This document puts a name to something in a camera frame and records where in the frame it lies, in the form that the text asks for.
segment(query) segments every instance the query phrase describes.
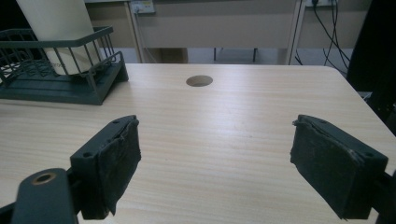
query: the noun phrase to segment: black cable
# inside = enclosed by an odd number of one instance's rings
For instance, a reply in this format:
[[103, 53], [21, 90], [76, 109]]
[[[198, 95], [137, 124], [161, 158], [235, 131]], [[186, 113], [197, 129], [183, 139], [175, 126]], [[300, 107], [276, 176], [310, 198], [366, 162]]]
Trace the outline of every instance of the black cable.
[[336, 43], [336, 42], [334, 41], [334, 39], [332, 39], [332, 37], [330, 36], [329, 32], [328, 32], [327, 29], [326, 29], [326, 26], [323, 24], [322, 20], [320, 19], [319, 15], [318, 15], [318, 13], [317, 13], [317, 6], [316, 6], [316, 5], [314, 5], [314, 13], [315, 13], [315, 16], [317, 17], [317, 19], [318, 19], [320, 25], [323, 27], [323, 29], [324, 29], [324, 31], [325, 31], [327, 37], [329, 37], [330, 40], [332, 41], [332, 43], [340, 50], [340, 53], [342, 53], [346, 58], [348, 58], [348, 57], [345, 55], [345, 53], [341, 50], [341, 48], [340, 48], [340, 46], [338, 45], [338, 43]]
[[332, 61], [330, 61], [330, 59], [328, 60], [328, 62], [332, 65], [333, 68], [337, 69], [338, 72], [342, 73], [343, 75], [347, 75], [347, 72], [344, 72], [343, 70], [341, 70], [340, 68], [338, 68], [337, 66], [335, 66]]
[[298, 54], [298, 50], [296, 50], [296, 56], [294, 56], [294, 58], [297, 61], [297, 63], [299, 63], [300, 65], [303, 65], [303, 63], [301, 62], [300, 55]]
[[[336, 16], [337, 16], [337, 18], [338, 18], [338, 2], [337, 2], [337, 1], [335, 1], [335, 12], [336, 12]], [[337, 45], [339, 46], [339, 44], [338, 44], [337, 29], [336, 29], [336, 21], [334, 22], [334, 20], [332, 20], [332, 22], [333, 22], [333, 26], [334, 26], [334, 30], [335, 30], [335, 32], [334, 32], [334, 34], [335, 34], [335, 42], [336, 42]], [[344, 63], [344, 66], [346, 67], [346, 69], [348, 69], [347, 63], [346, 63], [346, 61], [344, 60], [344, 56], [345, 56], [345, 58], [348, 60], [348, 62], [350, 62], [350, 59], [345, 55], [345, 53], [344, 53], [339, 47], [338, 47], [338, 52], [340, 53], [341, 59], [342, 59], [342, 61], [343, 61], [343, 63]]]
[[[334, 17], [334, 8], [332, 7], [332, 40], [334, 40], [337, 21], [338, 21], [338, 10], [336, 10], [335, 17]], [[323, 65], [326, 65], [327, 61], [329, 61], [329, 55], [330, 55], [331, 51], [332, 51], [332, 42], [330, 43], [329, 50], [327, 51], [327, 54], [324, 53], [324, 56], [326, 57], [326, 61], [324, 62]]]
[[[298, 9], [298, 16], [297, 16], [297, 22], [298, 22], [298, 20], [300, 19], [300, 12], [301, 12], [301, 8], [302, 8], [302, 6], [303, 6], [303, 0], [300, 0], [300, 7], [299, 7], [299, 9]], [[294, 46], [294, 40], [296, 39], [295, 37], [296, 37], [296, 35], [297, 35], [297, 26], [294, 28], [294, 37], [293, 37], [293, 43], [291, 44], [291, 48], [293, 49], [293, 46]]]

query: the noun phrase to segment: light wood tabletop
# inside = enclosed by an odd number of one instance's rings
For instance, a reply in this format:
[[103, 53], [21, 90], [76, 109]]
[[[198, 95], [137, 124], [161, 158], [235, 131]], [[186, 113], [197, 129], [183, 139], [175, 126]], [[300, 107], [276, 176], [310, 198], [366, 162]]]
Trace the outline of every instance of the light wood tabletop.
[[[35, 172], [111, 120], [137, 115], [142, 161], [116, 215], [80, 223], [346, 223], [290, 163], [299, 114], [325, 119], [389, 157], [396, 138], [328, 67], [127, 64], [103, 105], [0, 100], [0, 206]], [[210, 76], [191, 87], [186, 79]], [[348, 223], [375, 223], [369, 220]]]

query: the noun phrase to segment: wire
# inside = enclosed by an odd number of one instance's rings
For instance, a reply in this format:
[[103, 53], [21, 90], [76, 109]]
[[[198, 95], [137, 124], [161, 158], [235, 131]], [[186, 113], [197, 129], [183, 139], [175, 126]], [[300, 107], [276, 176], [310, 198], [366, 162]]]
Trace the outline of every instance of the wire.
[[[338, 2], [337, 1], [335, 1], [335, 16], [336, 16], [336, 18], [334, 19], [334, 7], [333, 7], [333, 4], [332, 4], [332, 25], [333, 25], [333, 28], [334, 28], [334, 36], [335, 36], [335, 42], [337, 43], [337, 45], [339, 46], [339, 44], [338, 44], [338, 35], [337, 35], [337, 28], [336, 28], [336, 25], [337, 25], [337, 19], [338, 19]], [[348, 69], [348, 66], [347, 66], [347, 63], [346, 63], [346, 61], [344, 60], [344, 56], [343, 55], [345, 55], [345, 53], [341, 50], [341, 48], [339, 48], [338, 47], [338, 52], [340, 53], [340, 56], [341, 56], [341, 59], [343, 60], [343, 63], [344, 63], [344, 66], [346, 67], [346, 69]]]
[[328, 59], [328, 62], [332, 65], [333, 68], [337, 69], [338, 72], [342, 73], [343, 75], [346, 75], [347, 72], [344, 72], [343, 70], [339, 69], [337, 66], [335, 66], [330, 59]]
[[336, 16], [335, 16], [335, 17], [334, 17], [334, 12], [332, 12], [332, 16], [333, 16], [333, 19], [332, 19], [332, 24], [333, 24], [333, 37], [330, 36], [329, 32], [328, 32], [327, 29], [326, 29], [326, 26], [323, 24], [322, 20], [320, 19], [320, 16], [319, 16], [318, 13], [317, 13], [317, 6], [316, 6], [316, 5], [314, 5], [314, 13], [315, 13], [315, 16], [317, 17], [317, 19], [318, 19], [320, 25], [322, 26], [323, 30], [325, 31], [327, 37], [329, 37], [330, 40], [332, 41], [332, 45], [335, 45], [335, 46], [338, 48], [340, 54], [342, 55], [341, 57], [342, 57], [342, 59], [343, 59], [343, 62], [345, 63], [344, 57], [345, 57], [347, 60], [349, 60], [349, 58], [348, 58], [347, 55], [341, 50], [341, 48], [340, 48], [340, 46], [339, 46], [339, 44], [338, 44], [338, 37], [337, 37], [337, 33], [336, 33], [336, 28], [335, 28], [335, 27], [336, 27], [336, 19], [338, 19], [338, 3], [336, 3]]
[[154, 56], [152, 56], [151, 52], [149, 51], [148, 48], [146, 48], [146, 43], [143, 37], [143, 33], [142, 33], [142, 29], [140, 28], [140, 21], [139, 21], [139, 8], [136, 8], [134, 11], [134, 14], [136, 16], [136, 24], [137, 24], [137, 29], [139, 31], [139, 35], [140, 35], [140, 39], [142, 42], [142, 48], [146, 51], [146, 53], [148, 54], [148, 56], [151, 58], [152, 61], [154, 61], [154, 63], [157, 63], [157, 60], [155, 60]]
[[298, 50], [296, 50], [296, 56], [294, 56], [294, 58], [297, 61], [297, 63], [299, 63], [300, 65], [303, 65], [303, 63], [301, 62], [300, 55], [298, 54]]

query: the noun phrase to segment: floor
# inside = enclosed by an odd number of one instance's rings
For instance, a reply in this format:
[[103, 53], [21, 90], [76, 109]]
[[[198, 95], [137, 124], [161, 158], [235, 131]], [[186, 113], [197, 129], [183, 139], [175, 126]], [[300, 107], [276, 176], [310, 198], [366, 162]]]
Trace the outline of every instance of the floor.
[[[134, 49], [115, 49], [122, 51], [127, 63], [137, 63]], [[278, 64], [279, 51], [277, 49], [258, 49], [256, 61], [253, 62], [253, 49], [223, 49], [216, 48], [217, 59], [214, 60], [214, 49], [188, 49], [189, 63], [212, 63], [212, 64]], [[345, 55], [350, 58], [353, 49], [343, 49]], [[336, 68], [343, 76], [347, 75], [348, 60], [340, 56], [340, 52], [332, 49], [329, 61], [323, 49], [297, 49], [300, 63], [303, 65], [325, 65]], [[291, 64], [300, 65], [297, 59], [292, 59]], [[390, 115], [386, 122], [389, 129], [396, 135], [396, 111]]]

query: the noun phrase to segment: black chair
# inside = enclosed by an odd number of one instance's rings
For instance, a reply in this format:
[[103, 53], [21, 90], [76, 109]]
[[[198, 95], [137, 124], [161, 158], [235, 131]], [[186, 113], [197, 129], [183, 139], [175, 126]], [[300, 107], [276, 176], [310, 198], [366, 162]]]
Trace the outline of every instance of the black chair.
[[396, 102], [396, 1], [373, 0], [353, 50], [346, 80], [371, 91], [367, 104], [384, 121]]

